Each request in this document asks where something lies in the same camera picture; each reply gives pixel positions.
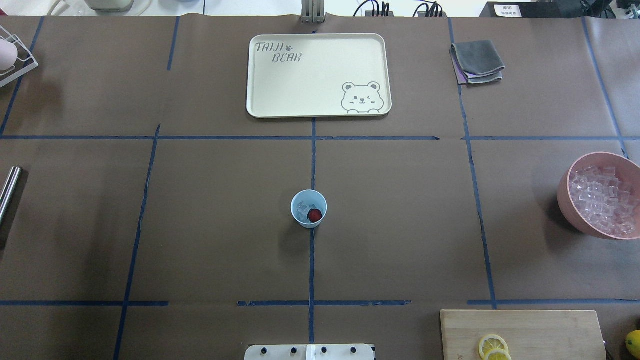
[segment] lemon slice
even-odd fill
[[[511,355],[501,348],[495,348],[486,353],[483,360],[511,360]]]
[[[503,338],[497,336],[496,334],[489,334],[483,337],[478,344],[478,352],[480,353],[480,358],[484,359],[484,355],[493,349],[501,349],[504,350],[507,355],[509,354],[509,347],[507,346],[507,342],[504,341]]]

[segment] wooden cutting board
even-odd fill
[[[605,360],[595,311],[441,310],[445,360],[479,360],[487,334],[502,337],[513,360]]]

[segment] metal rod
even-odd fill
[[[13,192],[15,191],[15,186],[18,184],[21,172],[22,168],[12,167],[9,172],[9,176],[4,182],[4,186],[2,187],[2,193],[0,193],[0,226],[2,226],[4,214],[6,214],[6,211],[9,208],[9,202],[11,201],[11,196],[13,196]]]

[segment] white floor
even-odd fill
[[[96,16],[96,13],[83,0],[64,0],[70,8],[55,15]],[[326,12],[340,16],[352,16],[361,0],[326,0]],[[478,17],[486,0],[441,0],[444,11],[449,17]],[[47,15],[54,0],[0,0],[0,8],[8,15]],[[420,3],[417,0],[391,0],[390,9],[395,16],[412,16]],[[615,8],[618,17],[623,10]],[[204,13],[205,15],[299,15],[301,0],[135,0],[133,7],[126,13],[113,13],[112,16],[142,15],[184,15],[186,13]]]

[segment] bowl of ice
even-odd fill
[[[640,238],[640,167],[610,152],[576,160],[558,186],[558,204],[576,229],[610,240]]]

